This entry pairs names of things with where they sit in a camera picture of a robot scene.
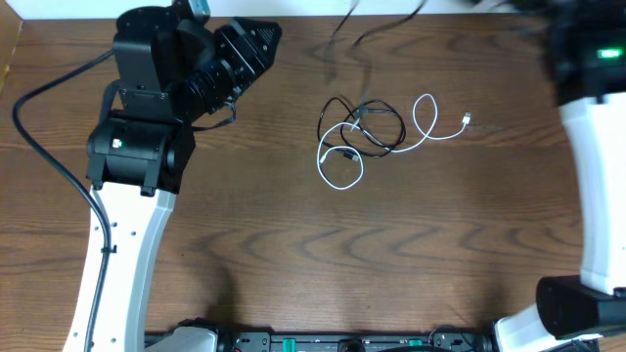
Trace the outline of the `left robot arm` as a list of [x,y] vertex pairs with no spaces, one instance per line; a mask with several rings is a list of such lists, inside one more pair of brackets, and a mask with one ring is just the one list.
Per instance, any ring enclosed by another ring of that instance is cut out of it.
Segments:
[[87,142],[95,202],[68,351],[140,351],[159,244],[196,146],[197,120],[232,109],[274,63],[278,23],[209,30],[203,1],[117,18],[119,77]]

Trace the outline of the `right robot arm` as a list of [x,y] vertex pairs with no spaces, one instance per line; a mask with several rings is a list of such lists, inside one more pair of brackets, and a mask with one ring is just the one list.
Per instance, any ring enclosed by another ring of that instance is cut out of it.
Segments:
[[592,351],[625,331],[625,4],[513,1],[546,22],[543,49],[576,167],[578,274],[542,278],[528,308],[498,320],[495,351]]

